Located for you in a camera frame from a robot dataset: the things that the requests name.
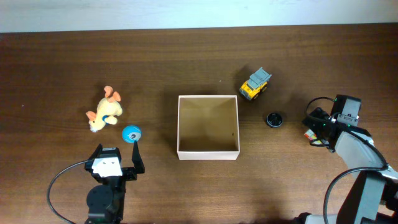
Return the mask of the black round toy wheel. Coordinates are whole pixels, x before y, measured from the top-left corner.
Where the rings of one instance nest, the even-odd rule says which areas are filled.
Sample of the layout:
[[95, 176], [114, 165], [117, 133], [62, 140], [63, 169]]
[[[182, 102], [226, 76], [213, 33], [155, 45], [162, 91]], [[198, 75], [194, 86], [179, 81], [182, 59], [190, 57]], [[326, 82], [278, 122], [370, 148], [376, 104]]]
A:
[[279, 113], [269, 113], [266, 116], [266, 123], [271, 128], [279, 128], [283, 123], [283, 117]]

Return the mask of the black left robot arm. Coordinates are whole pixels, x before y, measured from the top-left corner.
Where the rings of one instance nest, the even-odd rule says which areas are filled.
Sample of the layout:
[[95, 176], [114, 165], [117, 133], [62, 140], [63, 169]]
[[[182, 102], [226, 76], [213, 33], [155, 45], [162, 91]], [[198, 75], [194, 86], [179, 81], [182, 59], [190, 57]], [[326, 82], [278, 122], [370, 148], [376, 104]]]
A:
[[85, 162], [85, 170], [99, 183], [86, 197], [90, 224], [120, 223], [123, 220], [126, 182], [137, 179], [145, 166], [135, 141], [132, 150], [132, 167], [121, 166], [121, 153], [117, 147], [97, 146]]

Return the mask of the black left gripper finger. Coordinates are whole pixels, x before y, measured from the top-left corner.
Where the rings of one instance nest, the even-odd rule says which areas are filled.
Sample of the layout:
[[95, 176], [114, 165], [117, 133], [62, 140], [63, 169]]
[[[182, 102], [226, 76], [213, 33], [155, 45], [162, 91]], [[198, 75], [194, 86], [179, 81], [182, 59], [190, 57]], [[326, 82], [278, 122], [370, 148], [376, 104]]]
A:
[[102, 151], [102, 149], [103, 149], [102, 144], [98, 144], [98, 146], [96, 147], [95, 151], [89, 157], [89, 160], [96, 159], [98, 157], [98, 155], [100, 154], [100, 152]]
[[142, 161], [139, 147], [137, 141], [134, 142], [133, 150], [132, 150], [132, 163], [134, 164], [134, 168], [137, 174], [144, 174], [145, 173], [145, 166]]

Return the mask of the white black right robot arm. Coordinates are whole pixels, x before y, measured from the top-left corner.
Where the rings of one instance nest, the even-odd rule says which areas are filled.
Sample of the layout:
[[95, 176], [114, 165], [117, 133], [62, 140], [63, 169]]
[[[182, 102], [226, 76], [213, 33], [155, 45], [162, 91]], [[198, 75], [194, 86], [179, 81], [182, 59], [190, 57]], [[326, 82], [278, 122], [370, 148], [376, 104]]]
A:
[[[358, 107], [334, 106], [331, 113], [316, 108], [305, 125], [316, 135], [311, 144], [337, 153], [348, 169], [329, 184], [323, 213], [301, 213], [296, 223], [397, 223], [397, 171], [374, 146], [371, 135], [358, 124]], [[331, 191], [347, 175], [355, 182], [338, 213], [328, 212]]]

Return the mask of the multicoloured puzzle cube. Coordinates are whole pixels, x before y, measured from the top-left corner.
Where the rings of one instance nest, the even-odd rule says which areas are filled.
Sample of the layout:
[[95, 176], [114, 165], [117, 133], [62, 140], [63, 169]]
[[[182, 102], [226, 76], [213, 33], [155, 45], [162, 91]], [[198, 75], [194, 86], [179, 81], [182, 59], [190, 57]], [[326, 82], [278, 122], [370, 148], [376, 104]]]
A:
[[304, 136], [308, 138], [310, 141], [317, 139], [317, 135], [311, 129], [308, 129], [305, 132]]

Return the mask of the yellow grey toy dump truck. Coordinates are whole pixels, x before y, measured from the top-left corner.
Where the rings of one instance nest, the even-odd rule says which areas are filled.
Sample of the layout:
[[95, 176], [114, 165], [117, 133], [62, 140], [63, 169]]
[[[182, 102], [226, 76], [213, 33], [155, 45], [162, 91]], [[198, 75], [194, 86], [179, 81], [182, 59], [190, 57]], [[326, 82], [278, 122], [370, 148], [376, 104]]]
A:
[[249, 101], [256, 99], [267, 89], [271, 76], [272, 75], [267, 73], [262, 67], [259, 68], [241, 85], [239, 88], [240, 94]]

